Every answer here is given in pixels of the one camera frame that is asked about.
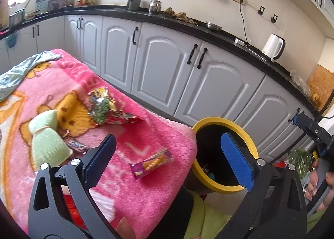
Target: silver teapot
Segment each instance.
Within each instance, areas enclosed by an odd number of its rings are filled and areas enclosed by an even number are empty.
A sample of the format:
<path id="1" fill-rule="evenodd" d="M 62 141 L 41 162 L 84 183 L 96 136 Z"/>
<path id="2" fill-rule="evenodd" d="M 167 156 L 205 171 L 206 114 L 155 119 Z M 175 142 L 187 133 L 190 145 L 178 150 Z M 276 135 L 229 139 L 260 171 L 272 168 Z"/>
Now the silver teapot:
<path id="1" fill-rule="evenodd" d="M 148 8 L 150 14 L 159 14 L 161 10 L 161 2 L 159 0 L 152 0 Z"/>

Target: blanket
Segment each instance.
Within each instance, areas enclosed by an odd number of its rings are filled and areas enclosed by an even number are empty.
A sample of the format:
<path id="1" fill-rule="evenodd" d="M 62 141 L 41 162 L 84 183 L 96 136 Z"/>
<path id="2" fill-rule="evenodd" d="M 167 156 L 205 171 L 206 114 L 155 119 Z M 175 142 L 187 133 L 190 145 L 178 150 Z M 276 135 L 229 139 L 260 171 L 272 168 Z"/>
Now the blanket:
<path id="1" fill-rule="evenodd" d="M 52 52 L 61 58 L 40 64 L 0 102 L 1 200 L 27 232 L 29 199 L 36 175 L 27 126 L 39 113 L 56 109 L 61 130 L 69 130 L 70 136 L 83 144 L 96 147 L 108 133 L 116 137 L 116 152 L 90 193 L 114 228 L 126 217 L 137 239 L 147 238 L 168 210 L 196 157 L 192 129 L 151 113 L 65 51 Z M 87 93 L 102 86 L 108 87 L 119 108 L 144 121 L 93 127 Z M 129 163 L 166 148 L 175 161 L 135 180 Z"/>

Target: purple snack wrapper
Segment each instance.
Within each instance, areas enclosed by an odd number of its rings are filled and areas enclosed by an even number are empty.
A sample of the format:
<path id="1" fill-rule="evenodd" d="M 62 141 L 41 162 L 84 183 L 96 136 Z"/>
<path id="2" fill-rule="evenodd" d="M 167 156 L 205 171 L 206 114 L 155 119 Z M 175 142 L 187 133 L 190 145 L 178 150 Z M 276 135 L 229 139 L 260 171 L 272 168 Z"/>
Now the purple snack wrapper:
<path id="1" fill-rule="evenodd" d="M 129 164 L 135 179 L 144 177 L 145 175 L 151 173 L 157 167 L 161 167 L 167 163 L 173 162 L 173 155 L 168 150 L 163 150 L 158 152 L 148 159 L 135 163 Z"/>

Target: black countertop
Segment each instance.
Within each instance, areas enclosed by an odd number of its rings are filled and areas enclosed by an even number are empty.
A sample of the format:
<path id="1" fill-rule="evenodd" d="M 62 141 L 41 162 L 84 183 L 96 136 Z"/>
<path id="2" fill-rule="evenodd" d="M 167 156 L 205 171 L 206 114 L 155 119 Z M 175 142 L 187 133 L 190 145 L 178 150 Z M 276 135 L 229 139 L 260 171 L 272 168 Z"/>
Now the black countertop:
<path id="1" fill-rule="evenodd" d="M 299 90 L 298 86 L 293 83 L 290 78 L 289 72 L 279 63 L 271 62 L 269 57 L 261 53 L 261 51 L 254 46 L 243 47 L 240 45 L 236 45 L 234 43 L 234 35 L 223 30 L 221 32 L 213 32 L 206 28 L 205 23 L 203 22 L 196 21 L 196 23 L 198 24 L 198 26 L 196 26 L 182 21 L 178 21 L 176 19 L 167 18 L 162 14 L 151 15 L 148 13 L 147 9 L 130 11 L 123 6 L 113 5 L 96 5 L 82 8 L 74 8 L 73 6 L 68 6 L 55 12 L 39 15 L 31 21 L 24 22 L 15 29 L 2 31 L 0 32 L 0 40 L 26 26 L 40 22 L 42 20 L 63 15 L 99 15 L 121 18 L 136 22 L 157 24 L 173 30 L 180 31 L 182 33 L 186 33 L 188 35 L 211 43 L 219 48 L 227 50 L 228 52 L 233 53 L 234 55 L 247 61 L 251 65 L 255 66 L 256 68 L 270 76 L 276 82 L 278 82 L 292 95 L 294 95 L 302 104 L 304 104 L 306 108 L 308 108 L 312 113 L 313 110 L 316 109 L 313 103 Z"/>

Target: wooden board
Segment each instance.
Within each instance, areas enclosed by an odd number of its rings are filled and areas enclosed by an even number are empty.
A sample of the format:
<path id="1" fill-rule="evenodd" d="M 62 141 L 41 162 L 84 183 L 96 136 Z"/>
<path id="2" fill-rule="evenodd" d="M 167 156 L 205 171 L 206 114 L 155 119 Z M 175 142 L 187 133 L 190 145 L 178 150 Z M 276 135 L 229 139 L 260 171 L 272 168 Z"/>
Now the wooden board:
<path id="1" fill-rule="evenodd" d="M 311 95 L 315 93 L 318 95 L 316 106 L 321 109 L 334 89 L 334 74 L 323 66 L 318 65 L 308 79 L 307 84 L 311 89 Z M 333 103 L 334 100 L 324 114 L 327 113 Z"/>

